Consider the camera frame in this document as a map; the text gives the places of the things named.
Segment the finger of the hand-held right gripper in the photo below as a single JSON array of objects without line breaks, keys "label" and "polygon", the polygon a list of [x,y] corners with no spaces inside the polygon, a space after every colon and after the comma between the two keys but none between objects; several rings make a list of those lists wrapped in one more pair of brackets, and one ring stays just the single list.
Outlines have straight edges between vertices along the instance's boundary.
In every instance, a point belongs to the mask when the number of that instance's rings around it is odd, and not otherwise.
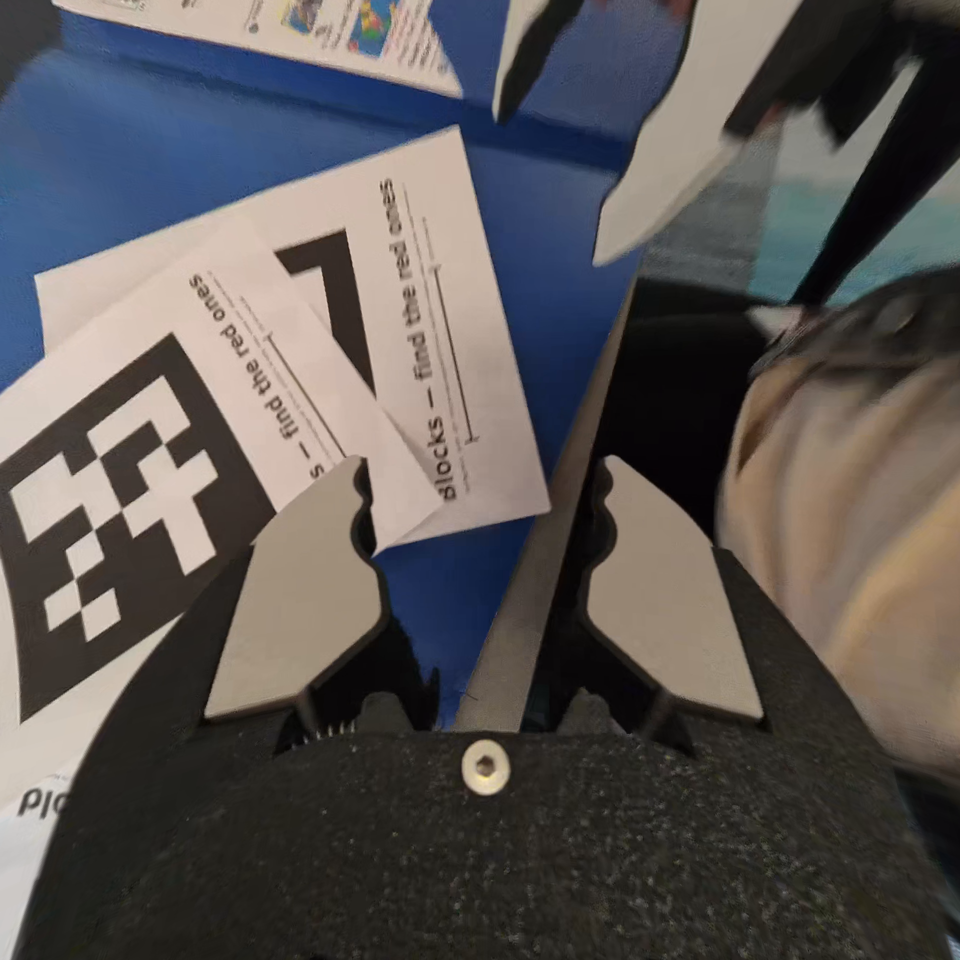
[{"label": "finger of the hand-held right gripper", "polygon": [[599,212],[593,265],[642,246],[740,149],[725,125],[799,3],[660,2],[685,29],[677,71]]},{"label": "finger of the hand-held right gripper", "polygon": [[491,102],[497,124],[516,115],[583,6],[584,1],[510,1]]}]

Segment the blue folder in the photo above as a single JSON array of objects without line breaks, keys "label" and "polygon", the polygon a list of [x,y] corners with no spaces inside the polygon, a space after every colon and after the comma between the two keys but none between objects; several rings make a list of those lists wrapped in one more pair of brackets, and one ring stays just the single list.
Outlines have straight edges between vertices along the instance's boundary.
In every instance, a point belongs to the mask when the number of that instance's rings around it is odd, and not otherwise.
[{"label": "blue folder", "polygon": [[352,483],[449,727],[618,309],[614,177],[70,45],[2,101],[2,738],[84,750],[275,517]]}]

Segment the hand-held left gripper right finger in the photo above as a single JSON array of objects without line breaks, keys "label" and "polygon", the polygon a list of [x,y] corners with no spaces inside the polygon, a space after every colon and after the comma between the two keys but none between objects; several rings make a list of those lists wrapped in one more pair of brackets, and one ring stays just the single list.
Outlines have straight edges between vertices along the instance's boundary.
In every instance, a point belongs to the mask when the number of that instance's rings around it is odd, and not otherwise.
[{"label": "hand-held left gripper right finger", "polygon": [[651,691],[633,730],[658,732],[680,714],[762,726],[762,698],[712,541],[615,455],[596,465],[591,511],[603,539],[583,573],[581,617]]}]

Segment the printed sheet with colour pictures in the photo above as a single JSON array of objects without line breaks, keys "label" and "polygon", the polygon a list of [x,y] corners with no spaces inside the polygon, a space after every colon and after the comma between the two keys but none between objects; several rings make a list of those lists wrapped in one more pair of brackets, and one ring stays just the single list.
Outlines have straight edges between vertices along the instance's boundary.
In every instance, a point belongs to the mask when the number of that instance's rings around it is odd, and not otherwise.
[{"label": "printed sheet with colour pictures", "polygon": [[431,1],[54,1],[69,14],[388,81],[449,98],[461,84]]}]

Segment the white sheet with black code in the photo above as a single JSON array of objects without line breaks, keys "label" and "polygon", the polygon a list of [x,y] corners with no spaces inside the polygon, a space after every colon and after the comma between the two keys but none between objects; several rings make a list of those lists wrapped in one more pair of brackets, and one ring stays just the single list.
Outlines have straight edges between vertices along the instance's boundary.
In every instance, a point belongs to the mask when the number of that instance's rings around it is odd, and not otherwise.
[{"label": "white sheet with black code", "polygon": [[17,940],[30,895],[60,813],[66,807],[80,761],[24,791],[1,814],[1,954]]},{"label": "white sheet with black code", "polygon": [[3,807],[82,756],[156,638],[344,459],[380,550],[441,507],[245,222],[84,323],[1,419]]},{"label": "white sheet with black code", "polygon": [[284,503],[366,458],[379,550],[549,497],[457,127],[34,277],[44,345],[133,296],[184,344]]}]

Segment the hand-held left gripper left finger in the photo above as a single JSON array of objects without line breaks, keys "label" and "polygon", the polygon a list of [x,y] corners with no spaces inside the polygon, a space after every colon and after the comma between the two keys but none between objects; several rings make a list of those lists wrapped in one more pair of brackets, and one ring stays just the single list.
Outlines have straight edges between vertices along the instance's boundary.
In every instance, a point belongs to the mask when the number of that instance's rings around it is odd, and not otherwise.
[{"label": "hand-held left gripper left finger", "polygon": [[205,720],[286,708],[301,724],[320,723],[313,691],[390,619],[372,501],[366,460],[348,456],[258,534]]}]

